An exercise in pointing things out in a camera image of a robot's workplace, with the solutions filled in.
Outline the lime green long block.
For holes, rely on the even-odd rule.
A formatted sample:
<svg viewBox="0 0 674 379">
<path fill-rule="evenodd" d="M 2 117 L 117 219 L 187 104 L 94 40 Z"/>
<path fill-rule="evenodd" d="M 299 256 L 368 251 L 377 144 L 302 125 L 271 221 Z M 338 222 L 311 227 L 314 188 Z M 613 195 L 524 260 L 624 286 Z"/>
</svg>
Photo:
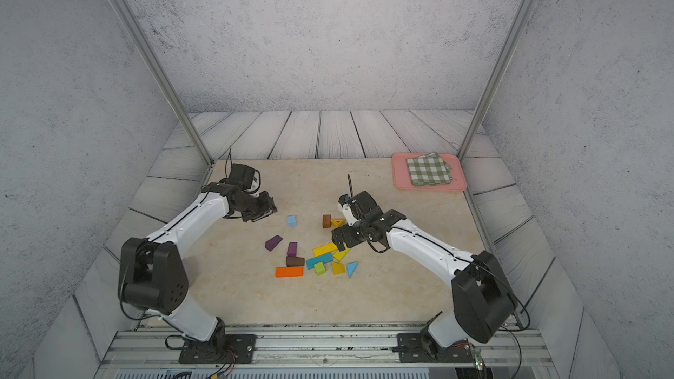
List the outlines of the lime green long block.
<svg viewBox="0 0 674 379">
<path fill-rule="evenodd" d="M 342 260 L 349 254 L 350 249 L 346 248 L 344 251 L 336 251 L 332 254 L 333 262 L 341 263 Z"/>
</svg>

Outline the yellow long wooden block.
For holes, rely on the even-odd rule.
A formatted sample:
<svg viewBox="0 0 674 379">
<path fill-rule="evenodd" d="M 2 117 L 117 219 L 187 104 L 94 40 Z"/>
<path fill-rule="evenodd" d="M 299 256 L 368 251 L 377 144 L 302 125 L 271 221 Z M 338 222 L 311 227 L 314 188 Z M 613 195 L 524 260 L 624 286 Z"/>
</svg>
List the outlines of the yellow long wooden block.
<svg viewBox="0 0 674 379">
<path fill-rule="evenodd" d="M 313 250 L 313 256 L 319 257 L 319 256 L 323 256 L 323 254 L 333 254 L 334 252 L 337 252 L 337 251 L 338 251 L 337 245 L 335 245 L 333 243 L 329 243 L 329 244 L 326 244 L 326 245 L 321 246 L 321 247 L 316 247 Z"/>
</svg>

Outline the light blue triangle block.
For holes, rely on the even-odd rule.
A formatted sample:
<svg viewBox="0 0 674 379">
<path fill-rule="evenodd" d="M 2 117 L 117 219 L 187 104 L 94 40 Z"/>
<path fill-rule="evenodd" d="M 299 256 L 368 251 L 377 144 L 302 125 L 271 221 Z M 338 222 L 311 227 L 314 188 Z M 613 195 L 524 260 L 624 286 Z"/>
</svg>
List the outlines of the light blue triangle block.
<svg viewBox="0 0 674 379">
<path fill-rule="evenodd" d="M 349 277 L 352 277 L 352 275 L 354 275 L 354 273 L 356 272 L 357 266 L 358 266 L 357 261 L 347 264 L 347 273 L 348 273 Z"/>
</svg>

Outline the teal long wooden block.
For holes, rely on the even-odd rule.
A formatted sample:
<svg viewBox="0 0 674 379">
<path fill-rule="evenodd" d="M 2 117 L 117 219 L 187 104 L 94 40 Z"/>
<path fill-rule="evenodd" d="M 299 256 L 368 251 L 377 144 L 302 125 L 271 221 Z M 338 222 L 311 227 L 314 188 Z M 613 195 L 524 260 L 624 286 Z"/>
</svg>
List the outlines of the teal long wooden block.
<svg viewBox="0 0 674 379">
<path fill-rule="evenodd" d="M 313 270 L 314 267 L 319 263 L 327 264 L 331 263 L 332 261 L 333 261 L 332 253 L 322 254 L 320 256 L 315 256 L 314 258 L 308 259 L 306 261 L 306 268 L 308 270 Z"/>
</svg>

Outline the dark brown rectangular block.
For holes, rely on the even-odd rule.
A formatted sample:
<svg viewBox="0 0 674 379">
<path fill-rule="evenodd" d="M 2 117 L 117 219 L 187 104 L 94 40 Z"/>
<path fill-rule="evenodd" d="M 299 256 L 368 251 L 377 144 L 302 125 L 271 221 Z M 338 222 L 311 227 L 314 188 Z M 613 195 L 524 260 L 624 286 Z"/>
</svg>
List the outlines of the dark brown rectangular block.
<svg viewBox="0 0 674 379">
<path fill-rule="evenodd" d="M 305 265 L 305 259 L 303 257 L 287 256 L 285 263 L 288 268 L 303 267 Z"/>
</svg>

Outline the green small cube block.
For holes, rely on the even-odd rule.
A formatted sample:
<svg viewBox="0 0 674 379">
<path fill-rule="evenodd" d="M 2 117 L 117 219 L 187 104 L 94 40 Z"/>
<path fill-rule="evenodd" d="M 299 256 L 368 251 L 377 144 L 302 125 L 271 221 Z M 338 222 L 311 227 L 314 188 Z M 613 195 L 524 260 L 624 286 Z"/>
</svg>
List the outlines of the green small cube block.
<svg viewBox="0 0 674 379">
<path fill-rule="evenodd" d="M 315 264 L 314 267 L 313 267 L 313 269 L 314 269 L 316 275 L 318 275 L 319 277 L 320 277 L 321 275 L 325 275 L 325 274 L 326 274 L 326 267 L 325 267 L 325 264 L 322 263 L 322 262 L 319 262 L 319 263 Z"/>
</svg>

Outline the orange long wooden block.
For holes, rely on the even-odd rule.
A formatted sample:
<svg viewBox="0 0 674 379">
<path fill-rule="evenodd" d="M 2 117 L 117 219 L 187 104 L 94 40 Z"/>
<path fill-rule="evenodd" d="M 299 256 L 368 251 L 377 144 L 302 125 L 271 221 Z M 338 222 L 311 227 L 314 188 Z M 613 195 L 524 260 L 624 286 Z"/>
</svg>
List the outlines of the orange long wooden block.
<svg viewBox="0 0 674 379">
<path fill-rule="evenodd" d="M 277 278 L 303 277 L 303 267 L 280 267 L 276 269 Z"/>
</svg>

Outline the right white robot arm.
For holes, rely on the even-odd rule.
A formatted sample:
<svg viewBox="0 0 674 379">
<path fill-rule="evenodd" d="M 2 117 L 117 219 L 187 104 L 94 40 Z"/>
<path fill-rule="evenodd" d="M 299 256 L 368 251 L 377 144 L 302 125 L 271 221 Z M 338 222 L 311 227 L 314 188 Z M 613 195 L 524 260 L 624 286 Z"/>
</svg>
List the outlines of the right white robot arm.
<svg viewBox="0 0 674 379">
<path fill-rule="evenodd" d="M 449 287 L 452 312 L 437 315 L 422 330 L 435 347 L 451 347 L 468 339 L 486 344 L 514 313 L 518 299 L 493 254 L 453 247 L 401 212 L 383 212 L 366 191 L 353 197 L 343 195 L 338 204 L 346 224 L 333 230 L 332 242 L 340 251 L 362 243 L 375 248 L 379 243 L 383 247 L 377 253 L 404 254 Z"/>
</svg>

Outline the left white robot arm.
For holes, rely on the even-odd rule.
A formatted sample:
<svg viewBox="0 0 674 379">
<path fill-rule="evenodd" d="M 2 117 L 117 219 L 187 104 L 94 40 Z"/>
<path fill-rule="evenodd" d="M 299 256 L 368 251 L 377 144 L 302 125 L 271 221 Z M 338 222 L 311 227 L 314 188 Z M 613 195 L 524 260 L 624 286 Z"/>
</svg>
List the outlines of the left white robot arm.
<svg viewBox="0 0 674 379">
<path fill-rule="evenodd" d="M 146 238 L 127 240 L 120 251 L 118 298 L 122 305 L 164 320 L 188 340 L 209 342 L 222 326 L 190 294 L 184 256 L 217 221 L 235 214 L 256 222 L 277 212 L 268 192 L 212 182 L 175 219 Z"/>
</svg>

